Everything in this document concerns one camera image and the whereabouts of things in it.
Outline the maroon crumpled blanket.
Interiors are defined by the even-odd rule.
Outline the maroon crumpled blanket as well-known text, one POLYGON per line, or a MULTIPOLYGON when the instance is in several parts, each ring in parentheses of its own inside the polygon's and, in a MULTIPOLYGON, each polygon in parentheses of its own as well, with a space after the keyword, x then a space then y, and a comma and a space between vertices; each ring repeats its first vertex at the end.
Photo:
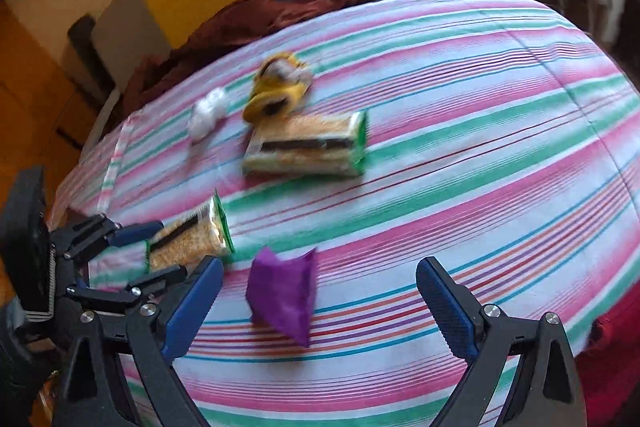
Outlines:
POLYGON ((243 46, 299 23, 373 0, 238 0, 196 28, 182 46, 143 57, 120 97, 119 116, 178 86, 194 72, 243 46))

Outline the purple bag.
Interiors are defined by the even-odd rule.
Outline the purple bag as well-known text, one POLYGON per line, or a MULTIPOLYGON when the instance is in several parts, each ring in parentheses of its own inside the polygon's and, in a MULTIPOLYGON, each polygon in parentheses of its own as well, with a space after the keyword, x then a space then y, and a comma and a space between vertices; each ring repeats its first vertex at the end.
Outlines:
POLYGON ((308 348, 317 284, 316 248, 291 259, 262 248, 250 266, 245 291, 252 322, 267 325, 297 346, 308 348))

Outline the red cloth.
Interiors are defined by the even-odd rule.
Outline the red cloth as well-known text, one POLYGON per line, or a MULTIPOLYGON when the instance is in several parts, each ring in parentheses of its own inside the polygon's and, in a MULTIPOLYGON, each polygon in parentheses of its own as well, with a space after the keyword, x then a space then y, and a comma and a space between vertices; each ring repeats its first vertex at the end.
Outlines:
POLYGON ((639 426, 640 287, 593 322, 577 370, 589 426, 639 426))

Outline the orange wooden wardrobe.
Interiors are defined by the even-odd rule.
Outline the orange wooden wardrobe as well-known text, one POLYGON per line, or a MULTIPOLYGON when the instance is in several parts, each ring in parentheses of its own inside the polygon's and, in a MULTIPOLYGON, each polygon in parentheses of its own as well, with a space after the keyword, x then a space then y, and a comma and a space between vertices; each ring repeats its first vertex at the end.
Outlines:
POLYGON ((1 5, 1 199, 21 170, 44 168, 47 212, 75 168, 96 110, 6 3, 1 5))

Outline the striped pink green bedsheet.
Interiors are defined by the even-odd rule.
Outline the striped pink green bedsheet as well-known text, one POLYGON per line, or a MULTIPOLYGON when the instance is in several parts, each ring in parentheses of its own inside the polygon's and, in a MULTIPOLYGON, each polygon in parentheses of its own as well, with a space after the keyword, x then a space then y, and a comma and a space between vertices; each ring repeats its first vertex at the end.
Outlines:
POLYGON ((128 117, 58 188, 128 225, 217 192, 235 252, 175 368, 214 426, 425 426, 464 363, 416 289, 436 257, 483 303, 559 314, 574 351, 639 277, 639 95, 580 29, 534 0, 386 0, 239 49, 128 117), (359 178, 249 176, 255 72, 291 52, 309 114, 368 114, 359 178), (192 107, 226 91, 205 139, 192 107), (310 346, 252 322, 254 258, 317 249, 310 346))

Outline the yellow plush toy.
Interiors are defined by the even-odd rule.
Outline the yellow plush toy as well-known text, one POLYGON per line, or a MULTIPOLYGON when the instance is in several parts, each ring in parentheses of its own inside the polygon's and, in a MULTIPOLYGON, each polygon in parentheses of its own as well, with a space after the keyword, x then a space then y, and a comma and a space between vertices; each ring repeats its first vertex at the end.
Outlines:
POLYGON ((254 77, 250 97, 243 110, 247 124, 256 126, 267 118, 284 117, 303 101, 314 73, 292 53, 269 57, 254 77))

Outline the white side cabinet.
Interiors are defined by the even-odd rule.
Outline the white side cabinet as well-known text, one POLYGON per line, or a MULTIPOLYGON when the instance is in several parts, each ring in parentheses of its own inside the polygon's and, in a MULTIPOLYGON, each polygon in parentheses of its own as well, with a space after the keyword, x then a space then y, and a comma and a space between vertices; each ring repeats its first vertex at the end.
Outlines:
POLYGON ((626 0, 608 0, 600 16, 598 41, 602 48, 612 49, 620 35, 620 20, 625 9, 626 0))

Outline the green cracker packet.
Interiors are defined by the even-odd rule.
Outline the green cracker packet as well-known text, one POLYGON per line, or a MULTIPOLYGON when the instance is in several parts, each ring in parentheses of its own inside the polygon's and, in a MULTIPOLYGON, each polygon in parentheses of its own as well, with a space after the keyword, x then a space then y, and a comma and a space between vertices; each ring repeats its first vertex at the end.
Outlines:
POLYGON ((273 117, 254 128, 242 167, 250 173, 360 176, 367 142, 364 112, 273 117))
POLYGON ((206 256, 226 257, 235 252, 227 215, 217 192, 185 216, 165 225, 146 246, 150 272, 171 265, 192 271, 206 256))

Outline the white plaster head figurine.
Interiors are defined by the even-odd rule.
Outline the white plaster head figurine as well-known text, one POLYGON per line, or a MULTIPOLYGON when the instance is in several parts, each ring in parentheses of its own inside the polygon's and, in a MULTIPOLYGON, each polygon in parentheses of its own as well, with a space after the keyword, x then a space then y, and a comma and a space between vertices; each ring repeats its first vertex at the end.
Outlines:
POLYGON ((188 132, 193 142, 212 133, 219 121, 227 117, 229 100, 226 91, 216 88, 200 98, 192 107, 188 132))

